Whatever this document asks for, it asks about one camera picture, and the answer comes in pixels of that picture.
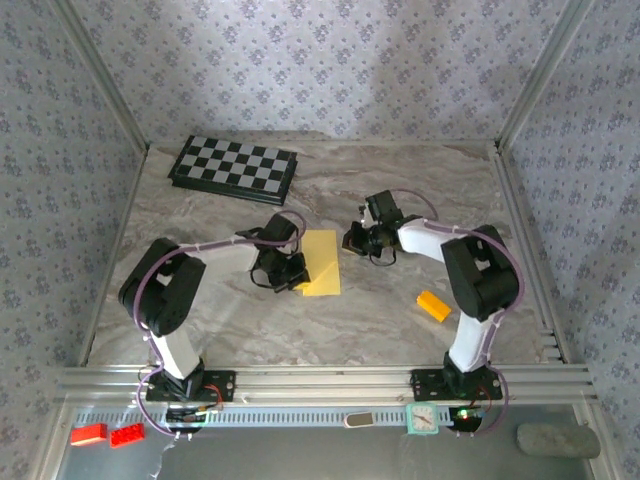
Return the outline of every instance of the black and white chessboard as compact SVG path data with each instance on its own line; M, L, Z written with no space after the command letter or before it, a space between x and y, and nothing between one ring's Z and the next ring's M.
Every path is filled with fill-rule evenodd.
M189 137L169 178L175 187L283 205L296 153L205 137Z

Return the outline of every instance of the table surface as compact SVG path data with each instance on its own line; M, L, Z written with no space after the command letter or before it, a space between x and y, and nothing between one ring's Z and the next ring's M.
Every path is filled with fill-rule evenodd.
M333 229L338 239L366 196L394 188L427 195L440 220L470 228L490 223L520 258L490 162L444 146L308 146L283 143L298 152L298 168L284 208L300 212L312 229ZM177 152L151 149L102 305L89 364L144 364L147 345L117 301L117 293L149 245L159 237L203 243L264 226L280 208L171 186L167 174ZM419 200L400 195L405 215L427 215ZM342 294L301 293L254 286L248 274L203 280L183 328L207 365L398 365L439 364L453 342L457 309L444 265L399 254L397 263L376 267L339 252ZM454 313L438 323L416 305L430 290ZM501 364L545 361L539 315L528 292L498 332L493 359Z

